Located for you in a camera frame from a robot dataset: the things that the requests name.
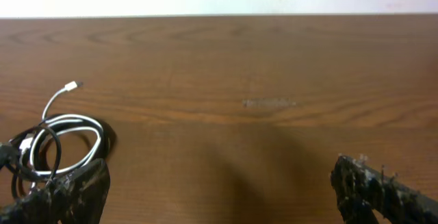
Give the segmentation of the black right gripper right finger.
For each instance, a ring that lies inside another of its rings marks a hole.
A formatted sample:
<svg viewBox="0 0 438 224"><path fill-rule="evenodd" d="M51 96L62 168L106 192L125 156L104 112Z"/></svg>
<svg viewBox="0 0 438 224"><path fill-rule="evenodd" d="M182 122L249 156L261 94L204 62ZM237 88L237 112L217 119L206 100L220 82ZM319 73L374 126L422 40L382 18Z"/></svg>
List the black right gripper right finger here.
<svg viewBox="0 0 438 224"><path fill-rule="evenodd" d="M344 223L378 223L374 211L390 223L437 224L437 202L346 155L331 171L331 186Z"/></svg>

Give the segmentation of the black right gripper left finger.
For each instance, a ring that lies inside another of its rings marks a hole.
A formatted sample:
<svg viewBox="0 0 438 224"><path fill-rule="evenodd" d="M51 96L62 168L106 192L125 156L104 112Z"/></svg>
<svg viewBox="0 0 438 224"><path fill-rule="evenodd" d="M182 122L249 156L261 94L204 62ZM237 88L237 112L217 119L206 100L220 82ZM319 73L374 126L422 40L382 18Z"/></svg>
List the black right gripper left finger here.
<svg viewBox="0 0 438 224"><path fill-rule="evenodd" d="M110 189L109 173L105 160L93 160L1 208L1 223L99 223Z"/></svg>

